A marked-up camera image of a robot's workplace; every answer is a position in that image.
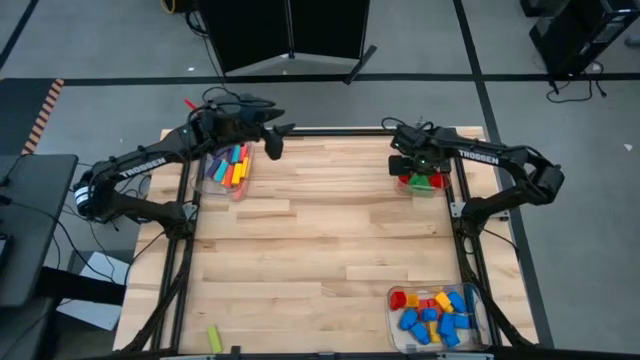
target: wooden plank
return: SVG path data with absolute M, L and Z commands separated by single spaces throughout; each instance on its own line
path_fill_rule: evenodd
M 484 136 L 479 127 L 459 132 Z M 460 274 L 443 193 L 398 194 L 391 153 L 386 137 L 291 138 L 275 162 L 255 146 L 244 201 L 202 198 L 180 350 L 208 352 L 215 324 L 224 352 L 395 351 L 388 290 L 457 283 Z M 492 167 L 465 166 L 473 195 L 497 191 Z M 178 166 L 154 171 L 150 199 L 175 198 L 179 175 Z M 510 239 L 507 223 L 487 228 Z M 143 226 L 137 248 L 159 231 Z M 535 341 L 513 249 L 489 234 L 481 241 L 495 300 Z M 114 348 L 155 307 L 165 252 L 159 240 L 134 265 Z

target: orange block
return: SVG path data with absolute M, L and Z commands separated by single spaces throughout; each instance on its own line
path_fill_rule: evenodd
M 233 168 L 234 166 L 229 166 L 227 168 L 227 173 L 224 174 L 222 185 L 224 185 L 225 187 L 231 187 L 231 180 L 233 180 Z

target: clear plastic container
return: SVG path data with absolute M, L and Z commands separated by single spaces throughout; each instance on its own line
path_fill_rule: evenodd
M 216 153 L 208 154 L 205 157 L 205 175 L 203 179 L 196 183 L 196 178 L 191 178 L 191 186 L 198 192 L 202 194 L 202 196 L 211 196 L 211 197 L 227 197 L 232 201 L 241 201 L 247 195 L 247 190 L 249 187 L 249 179 L 251 174 L 251 166 L 253 161 L 253 146 L 251 143 L 245 143 L 243 146 L 246 146 L 246 170 L 242 168 L 244 165 L 244 158 L 242 157 L 242 153 L 237 159 L 233 158 L 234 146 L 230 146 L 225 149 L 221 149 Z M 233 183 L 233 176 L 231 176 L 230 181 L 226 181 L 226 176 L 222 177 L 222 181 L 216 180 L 216 175 L 220 170 L 220 166 L 223 162 L 227 163 L 225 175 L 233 174 L 235 171 L 241 171 L 242 175 L 239 177 L 239 181 L 237 184 Z
M 419 343 L 409 331 L 400 329 L 400 319 L 404 313 L 404 308 L 391 310 L 389 300 L 395 291 L 404 291 L 405 294 L 417 294 L 420 300 L 432 299 L 440 292 L 449 293 L 456 291 L 465 302 L 469 316 L 469 329 L 456 329 L 456 334 L 460 343 L 453 347 L 448 347 L 444 341 L 440 343 L 431 342 L 427 345 Z M 389 290 L 387 294 L 387 320 L 389 325 L 389 337 L 391 343 L 404 354 L 413 353 L 433 353 L 440 351 L 470 351 L 484 350 L 489 346 L 489 320 L 478 288 L 471 284 L 455 284 L 441 286 L 421 286 L 403 287 L 396 286 Z

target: yellow-green block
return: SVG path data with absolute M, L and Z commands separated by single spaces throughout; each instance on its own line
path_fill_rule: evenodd
M 222 344 L 220 343 L 220 337 L 218 336 L 218 329 L 213 325 L 207 329 L 209 333 L 209 344 L 211 344 L 211 352 L 214 354 L 222 352 Z

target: black robotic arm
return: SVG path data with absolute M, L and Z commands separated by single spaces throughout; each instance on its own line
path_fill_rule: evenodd
M 273 106 L 271 101 L 248 94 L 233 94 L 231 100 L 217 98 L 193 110 L 187 122 L 162 141 L 96 163 L 73 187 L 79 213 L 100 222 L 121 215 L 134 221 L 157 221 L 168 238 L 185 238 L 193 229 L 183 204 L 176 201 L 158 204 L 130 197 L 117 192 L 116 184 L 169 163 L 198 160 L 221 148 L 260 139 L 265 141 L 269 157 L 277 160 L 282 155 L 282 138 L 295 125 L 267 130 L 266 122 L 284 114 L 284 110 Z
M 515 181 L 513 187 L 488 198 L 471 198 L 465 204 L 454 223 L 464 236 L 479 235 L 489 217 L 498 212 L 523 204 L 552 203 L 564 182 L 560 166 L 529 146 L 508 147 L 461 137 L 455 129 L 427 126 L 397 126 L 391 147 L 402 155 L 389 157 L 390 175 L 449 173 L 450 159 L 458 157 L 501 167 Z

